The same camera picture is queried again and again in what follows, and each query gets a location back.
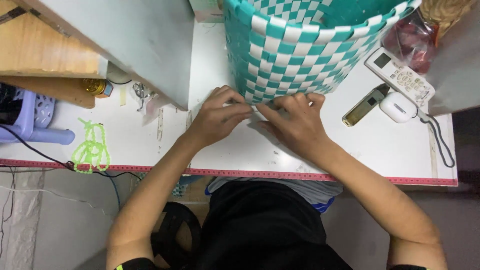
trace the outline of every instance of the purple stool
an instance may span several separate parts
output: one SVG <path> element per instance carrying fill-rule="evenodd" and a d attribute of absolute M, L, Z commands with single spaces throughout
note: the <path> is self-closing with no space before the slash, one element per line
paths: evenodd
<path fill-rule="evenodd" d="M 37 95 L 28 90 L 17 89 L 15 99 L 22 99 L 20 114 L 13 125 L 4 125 L 24 141 L 68 145 L 75 139 L 70 130 L 47 129 L 53 116 L 55 99 Z M 18 143 L 7 130 L 0 128 L 0 143 Z"/>

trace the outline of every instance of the person's left hand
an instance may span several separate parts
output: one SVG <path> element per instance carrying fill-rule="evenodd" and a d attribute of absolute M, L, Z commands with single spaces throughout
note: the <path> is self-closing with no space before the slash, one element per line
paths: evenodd
<path fill-rule="evenodd" d="M 237 103 L 223 107 L 231 99 Z M 250 118 L 252 112 L 237 91 L 229 86 L 217 87 L 203 103 L 185 136 L 202 149 L 227 137 L 240 122 Z"/>

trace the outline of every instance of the tissue box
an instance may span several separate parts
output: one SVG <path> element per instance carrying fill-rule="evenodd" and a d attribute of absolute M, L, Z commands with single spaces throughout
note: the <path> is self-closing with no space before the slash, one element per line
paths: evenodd
<path fill-rule="evenodd" d="M 223 0 L 190 0 L 199 23 L 223 23 Z"/>

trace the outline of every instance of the tape measure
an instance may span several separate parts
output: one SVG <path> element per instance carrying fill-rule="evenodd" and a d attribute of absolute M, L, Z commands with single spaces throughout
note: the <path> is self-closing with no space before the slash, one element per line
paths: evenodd
<path fill-rule="evenodd" d="M 55 162 L 28 161 L 28 160 L 6 160 L 0 159 L 0 164 L 18 167 L 33 168 L 54 168 L 64 169 L 64 167 Z M 78 169 L 88 169 L 88 164 L 78 165 Z M 120 172 L 149 172 L 151 166 L 131 166 L 131 165 L 109 165 L 109 170 Z M 280 179 L 300 179 L 312 181 L 335 181 L 335 178 L 326 173 L 307 173 L 307 172 L 268 172 L 268 171 L 234 171 L 234 170 L 212 170 L 212 169 L 194 169 L 186 168 L 183 174 L 228 176 L 228 177 L 261 177 L 261 178 L 280 178 Z M 458 179 L 448 178 L 420 178 L 420 177 L 386 177 L 393 184 L 412 184 L 412 185 L 436 185 L 436 186 L 458 186 Z"/>

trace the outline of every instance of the gold jar lid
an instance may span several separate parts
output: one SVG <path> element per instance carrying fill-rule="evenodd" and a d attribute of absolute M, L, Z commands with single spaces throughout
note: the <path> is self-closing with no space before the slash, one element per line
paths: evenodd
<path fill-rule="evenodd" d="M 105 90 L 105 80 L 102 79 L 83 79 L 82 87 L 92 96 L 101 94 Z"/>

